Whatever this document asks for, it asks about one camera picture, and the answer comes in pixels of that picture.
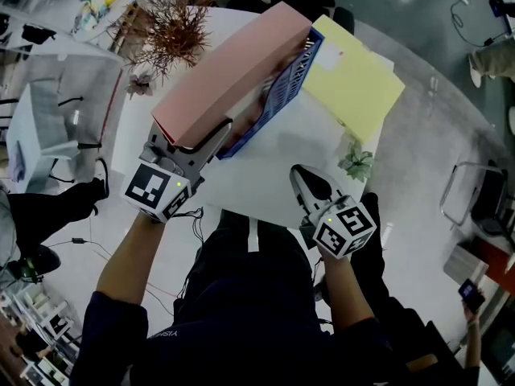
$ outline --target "blue crate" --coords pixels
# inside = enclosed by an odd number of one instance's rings
[[[323,36],[314,28],[311,28],[306,41],[304,51],[291,64],[285,68],[272,84],[268,97],[266,98],[265,109],[259,120],[238,140],[233,147],[224,153],[216,156],[221,160],[223,158],[231,158],[241,149],[250,138],[256,134],[273,116],[286,106],[295,96],[303,85],[309,67],[315,58],[320,44],[323,42]]]

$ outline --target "dark sleeve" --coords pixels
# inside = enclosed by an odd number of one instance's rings
[[[335,333],[335,337],[338,354],[346,367],[359,373],[366,382],[393,382],[409,375],[407,366],[392,350],[377,319],[363,320]]]
[[[475,368],[465,368],[465,384],[466,386],[477,386],[480,381],[480,369],[478,367]]]
[[[93,293],[70,384],[91,385],[100,377],[105,384],[120,384],[126,369],[142,350],[147,331],[144,308]]]
[[[30,360],[37,360],[36,353],[48,346],[33,330],[28,331],[25,335],[18,333],[16,335],[16,344],[21,347],[23,354]]]

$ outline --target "small green plant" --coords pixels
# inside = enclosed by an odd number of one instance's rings
[[[354,141],[348,147],[348,154],[338,163],[340,169],[344,169],[352,179],[358,179],[364,183],[365,179],[372,176],[373,154],[361,150],[361,143]]]

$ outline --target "pink cardboard box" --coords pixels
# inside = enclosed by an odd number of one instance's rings
[[[310,28],[299,12],[276,4],[208,53],[155,107],[155,121],[172,144],[196,146],[226,116],[251,109],[259,84]]]

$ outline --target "metal chair leg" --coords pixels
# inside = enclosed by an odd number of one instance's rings
[[[84,149],[100,149],[102,147],[102,143],[90,144],[90,143],[79,143],[77,147],[79,150]]]
[[[445,204],[445,201],[447,200],[447,196],[449,195],[449,191],[451,190],[452,184],[453,184],[454,179],[456,177],[456,172],[457,172],[458,168],[460,168],[462,166],[472,166],[472,167],[475,167],[478,170],[495,171],[496,173],[503,174],[502,170],[499,167],[487,166],[487,165],[484,165],[484,164],[473,163],[473,162],[461,162],[461,163],[457,164],[456,166],[454,166],[454,169],[452,169],[451,177],[449,178],[449,181],[447,182],[447,186],[445,187],[445,190],[443,191],[442,198],[440,200],[440,212],[447,219],[449,219],[453,224],[455,224],[458,227],[463,226],[463,224],[465,223],[465,220],[467,219],[467,215],[470,212],[470,210],[472,208],[472,205],[474,204],[474,197],[476,196],[476,192],[477,192],[477,187],[476,187],[474,189],[474,191],[472,192],[472,196],[470,198],[470,203],[467,206],[467,210],[463,214],[463,217],[462,217],[462,219],[460,221],[453,219],[452,217],[450,217],[443,210],[443,205]]]
[[[72,97],[71,99],[67,99],[65,101],[61,101],[60,103],[57,103],[57,105],[60,107],[62,105],[66,105],[67,103],[69,103],[70,101],[74,101],[74,100],[77,100],[77,101],[82,101],[84,98],[82,96],[80,97]]]

